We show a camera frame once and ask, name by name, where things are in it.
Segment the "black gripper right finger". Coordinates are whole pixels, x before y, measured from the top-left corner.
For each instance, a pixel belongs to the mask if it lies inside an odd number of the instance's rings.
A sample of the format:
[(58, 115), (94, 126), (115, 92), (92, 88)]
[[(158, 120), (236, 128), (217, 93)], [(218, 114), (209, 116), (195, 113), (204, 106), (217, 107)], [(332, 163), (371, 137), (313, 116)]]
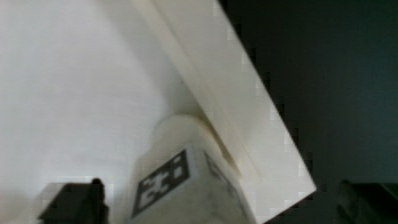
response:
[(398, 224), (398, 183), (341, 181), (336, 224)]

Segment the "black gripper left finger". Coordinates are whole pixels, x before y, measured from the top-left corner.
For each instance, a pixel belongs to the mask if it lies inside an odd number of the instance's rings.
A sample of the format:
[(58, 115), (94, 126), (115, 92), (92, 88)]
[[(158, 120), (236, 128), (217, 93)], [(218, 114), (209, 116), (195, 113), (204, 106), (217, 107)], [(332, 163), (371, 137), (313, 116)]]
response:
[(37, 219), (42, 224), (108, 224), (105, 185), (98, 178), (62, 186)]

